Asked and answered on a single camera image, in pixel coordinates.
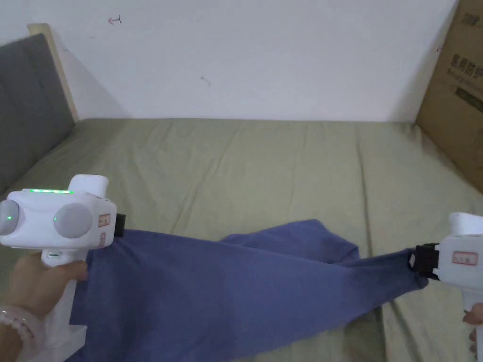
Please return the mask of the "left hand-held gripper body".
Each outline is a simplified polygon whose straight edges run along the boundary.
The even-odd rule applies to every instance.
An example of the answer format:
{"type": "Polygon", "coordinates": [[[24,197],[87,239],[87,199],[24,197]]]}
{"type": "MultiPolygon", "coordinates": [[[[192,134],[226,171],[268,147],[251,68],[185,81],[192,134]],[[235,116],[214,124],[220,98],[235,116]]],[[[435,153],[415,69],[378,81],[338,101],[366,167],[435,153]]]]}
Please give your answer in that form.
{"type": "MultiPolygon", "coordinates": [[[[66,190],[9,193],[0,205],[1,244],[41,250],[48,267],[85,260],[89,250],[110,246],[124,235],[126,216],[106,198],[108,184],[104,176],[79,174],[66,190]]],[[[70,322],[75,290],[76,282],[68,282],[47,315],[45,340],[31,361],[64,362],[84,346],[87,327],[70,322]]]]}

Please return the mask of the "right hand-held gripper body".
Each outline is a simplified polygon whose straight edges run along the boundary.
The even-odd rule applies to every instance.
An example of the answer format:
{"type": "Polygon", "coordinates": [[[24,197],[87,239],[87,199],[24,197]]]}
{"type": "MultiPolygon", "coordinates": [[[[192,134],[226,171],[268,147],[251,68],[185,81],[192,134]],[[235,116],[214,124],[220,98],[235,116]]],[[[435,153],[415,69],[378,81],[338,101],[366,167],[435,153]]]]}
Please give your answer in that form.
{"type": "Polygon", "coordinates": [[[471,311],[483,301],[483,218],[453,213],[450,235],[429,248],[428,272],[431,279],[461,290],[463,309],[471,311]]]}

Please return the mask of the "person's right hand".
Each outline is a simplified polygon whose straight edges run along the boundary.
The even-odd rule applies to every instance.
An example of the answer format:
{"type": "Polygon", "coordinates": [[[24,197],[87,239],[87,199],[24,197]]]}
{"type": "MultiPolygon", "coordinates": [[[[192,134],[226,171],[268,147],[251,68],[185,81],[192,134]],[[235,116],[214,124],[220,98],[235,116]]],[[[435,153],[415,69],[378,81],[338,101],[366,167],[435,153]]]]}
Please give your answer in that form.
{"type": "Polygon", "coordinates": [[[478,303],[472,306],[472,308],[468,310],[464,310],[464,317],[463,317],[463,322],[470,325],[474,326],[472,329],[470,335],[469,335],[469,340],[471,342],[471,345],[469,347],[469,350],[472,354],[475,355],[475,358],[477,358],[478,354],[478,347],[477,347],[477,330],[476,327],[482,326],[483,324],[483,304],[478,303]]]}

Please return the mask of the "person's left hand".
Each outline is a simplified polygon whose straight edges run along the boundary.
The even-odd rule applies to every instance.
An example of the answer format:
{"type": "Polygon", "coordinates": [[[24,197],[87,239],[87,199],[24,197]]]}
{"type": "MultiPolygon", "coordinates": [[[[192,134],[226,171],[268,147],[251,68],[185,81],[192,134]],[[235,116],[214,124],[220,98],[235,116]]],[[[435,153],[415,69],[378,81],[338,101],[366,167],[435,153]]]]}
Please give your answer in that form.
{"type": "Polygon", "coordinates": [[[23,256],[11,274],[5,304],[23,309],[42,321],[61,299],[70,281],[88,277],[85,261],[46,266],[40,252],[23,256]]]}

